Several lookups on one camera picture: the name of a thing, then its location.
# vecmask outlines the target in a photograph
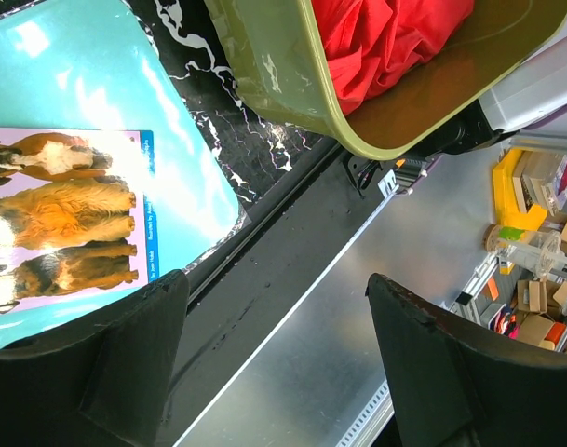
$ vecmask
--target olive green plastic container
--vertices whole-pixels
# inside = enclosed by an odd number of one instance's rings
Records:
[[[554,35],[567,0],[476,0],[438,56],[343,116],[311,0],[205,0],[237,94],[258,115],[330,135],[358,156],[400,157]]]

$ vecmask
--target brown dog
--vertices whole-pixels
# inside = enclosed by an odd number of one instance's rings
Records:
[[[99,177],[112,159],[86,140],[63,133],[37,133],[10,146],[0,143],[0,186],[16,172],[49,182]]]
[[[83,247],[61,249],[24,261],[3,273],[0,265],[0,312],[7,312],[24,298],[60,296],[84,289],[112,289],[122,282],[138,279],[130,271],[129,256],[135,245],[125,239],[116,242],[89,242]]]
[[[136,196],[111,178],[48,183],[0,198],[0,248],[77,247],[128,237]]]

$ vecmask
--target yellow bin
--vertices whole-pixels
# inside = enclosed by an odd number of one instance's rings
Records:
[[[434,60],[345,117],[310,0],[205,3],[244,103],[376,160],[395,159],[438,129],[517,68],[567,16],[567,0],[476,0]]]

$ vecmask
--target red cloth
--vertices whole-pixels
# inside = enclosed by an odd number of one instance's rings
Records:
[[[474,0],[312,0],[345,115],[437,55]]]

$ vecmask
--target marble countertop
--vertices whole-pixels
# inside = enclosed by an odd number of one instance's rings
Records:
[[[0,17],[30,0],[0,0]],[[249,210],[320,139],[261,119],[235,80],[203,0],[128,0],[225,177]]]

